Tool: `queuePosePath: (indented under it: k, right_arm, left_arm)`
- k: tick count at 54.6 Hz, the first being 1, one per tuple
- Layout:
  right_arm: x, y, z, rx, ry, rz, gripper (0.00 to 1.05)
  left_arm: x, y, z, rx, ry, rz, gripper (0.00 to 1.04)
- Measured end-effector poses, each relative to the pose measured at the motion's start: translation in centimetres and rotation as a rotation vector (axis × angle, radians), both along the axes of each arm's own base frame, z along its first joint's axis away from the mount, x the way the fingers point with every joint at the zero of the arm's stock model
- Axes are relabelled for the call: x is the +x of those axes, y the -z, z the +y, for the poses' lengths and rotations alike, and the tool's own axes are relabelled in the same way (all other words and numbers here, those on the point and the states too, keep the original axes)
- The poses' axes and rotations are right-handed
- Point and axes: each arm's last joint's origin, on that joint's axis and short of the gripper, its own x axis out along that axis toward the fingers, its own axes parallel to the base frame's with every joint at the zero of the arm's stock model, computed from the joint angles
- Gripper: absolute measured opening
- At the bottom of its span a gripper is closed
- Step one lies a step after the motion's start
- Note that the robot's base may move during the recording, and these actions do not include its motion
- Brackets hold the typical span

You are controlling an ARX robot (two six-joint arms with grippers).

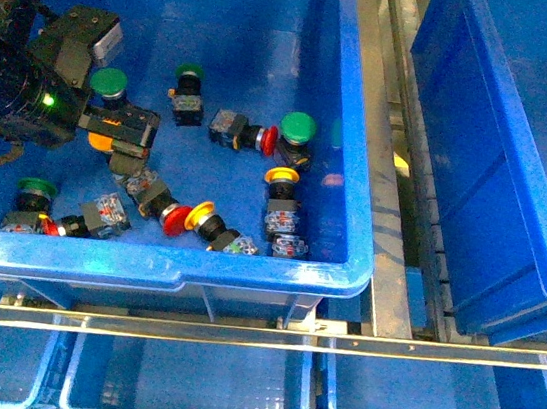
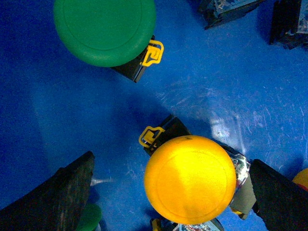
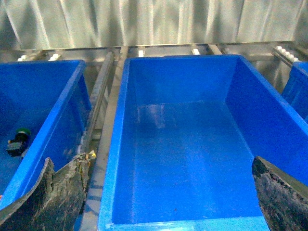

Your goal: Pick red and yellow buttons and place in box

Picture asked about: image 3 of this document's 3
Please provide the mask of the worn right gripper left finger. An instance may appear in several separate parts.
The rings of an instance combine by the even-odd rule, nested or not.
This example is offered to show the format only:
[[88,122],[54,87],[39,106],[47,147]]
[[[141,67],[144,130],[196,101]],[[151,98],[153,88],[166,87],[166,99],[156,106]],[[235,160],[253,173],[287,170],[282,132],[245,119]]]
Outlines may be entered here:
[[86,198],[90,154],[78,154],[54,171],[45,159],[29,192],[0,211],[2,231],[71,231]]

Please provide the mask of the worn right gripper right finger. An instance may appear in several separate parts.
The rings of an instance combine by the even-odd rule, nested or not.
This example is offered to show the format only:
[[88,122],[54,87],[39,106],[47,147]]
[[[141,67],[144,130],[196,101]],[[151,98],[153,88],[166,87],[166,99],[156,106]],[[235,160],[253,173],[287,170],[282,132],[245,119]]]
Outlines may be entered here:
[[258,203],[271,231],[306,231],[308,229],[308,187],[256,156],[252,174]]

